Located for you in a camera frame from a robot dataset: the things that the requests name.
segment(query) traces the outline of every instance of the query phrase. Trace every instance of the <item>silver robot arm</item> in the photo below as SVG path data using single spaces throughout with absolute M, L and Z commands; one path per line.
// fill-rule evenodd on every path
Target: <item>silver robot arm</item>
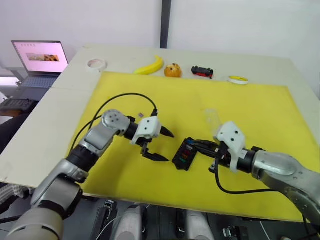
M 220 127 L 214 139 L 220 144 L 211 157 L 219 158 L 219 165 L 251 174 L 285 195 L 311 223 L 320 226 L 320 173 L 284 153 L 245 149 L 245 136 L 231 121 Z M 209 170 L 214 173 L 214 169 L 215 162 Z
M 37 187 L 31 199 L 31 209 L 13 226 L 7 240 L 61 240 L 63 219 L 75 210 L 82 196 L 77 183 L 84 183 L 90 169 L 104 154 L 115 135 L 124 136 L 132 144 L 142 147 L 142 155 L 153 161 L 167 161 L 156 153 L 148 152 L 147 145 L 159 134 L 173 137 L 161 126 L 157 116 L 144 118 L 139 124 L 117 110 L 106 111 L 100 123 L 80 140 L 79 144 L 62 159 Z

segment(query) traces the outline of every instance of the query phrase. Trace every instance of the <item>banana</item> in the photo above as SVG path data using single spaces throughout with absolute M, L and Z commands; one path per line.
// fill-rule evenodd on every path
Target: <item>banana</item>
M 148 66 L 140 67 L 140 68 L 136 69 L 133 73 L 134 74 L 144 74 L 144 75 L 152 74 L 152 73 L 158 71 L 159 69 L 161 69 L 163 65 L 164 65 L 163 59 L 161 57 L 155 55 L 155 62 L 154 63 L 152 63 Z

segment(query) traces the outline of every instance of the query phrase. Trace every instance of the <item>white bracket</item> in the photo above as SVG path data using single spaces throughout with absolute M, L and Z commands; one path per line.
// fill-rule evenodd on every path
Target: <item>white bracket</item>
M 139 122 L 138 128 L 131 140 L 131 144 L 136 144 L 139 138 L 153 139 L 159 136 L 161 123 L 157 116 L 146 117 Z
M 233 121 L 228 121 L 219 127 L 214 138 L 228 146 L 231 155 L 230 170 L 236 173 L 239 157 L 246 144 L 245 135 Z

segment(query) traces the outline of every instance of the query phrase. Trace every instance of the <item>tape roll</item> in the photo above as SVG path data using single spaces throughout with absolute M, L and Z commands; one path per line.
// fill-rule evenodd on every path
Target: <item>tape roll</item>
M 107 63 L 101 58 L 91 59 L 86 63 L 86 69 L 90 72 L 101 73 L 107 68 Z
M 247 85 L 249 83 L 248 79 L 242 76 L 229 76 L 228 82 L 239 85 Z

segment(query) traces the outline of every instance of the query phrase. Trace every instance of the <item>yellow foam mat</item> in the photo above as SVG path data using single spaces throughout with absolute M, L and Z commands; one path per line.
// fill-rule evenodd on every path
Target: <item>yellow foam mat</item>
M 76 133 L 106 100 L 129 92 L 150 97 L 157 105 L 160 122 L 175 135 L 154 139 L 149 144 L 151 153 L 172 160 L 187 137 L 213 140 L 208 113 L 217 112 L 221 122 L 234 121 L 243 131 L 247 148 L 287 153 L 305 167 L 320 171 L 319 147 L 285 86 L 104 72 Z M 138 114 L 148 117 L 153 107 L 144 98 L 124 96 L 107 104 L 104 111 L 109 109 L 139 122 Z M 213 213 L 301 221 L 300 212 L 281 193 L 231 195 L 220 191 L 214 174 L 208 171 L 213 159 L 207 156 L 198 153 L 189 171 L 184 171 L 172 162 L 146 159 L 140 151 L 139 146 L 115 136 L 82 185 L 84 192 Z M 219 173 L 221 184 L 231 191 L 266 188 L 250 174 L 235 174 L 222 166 Z

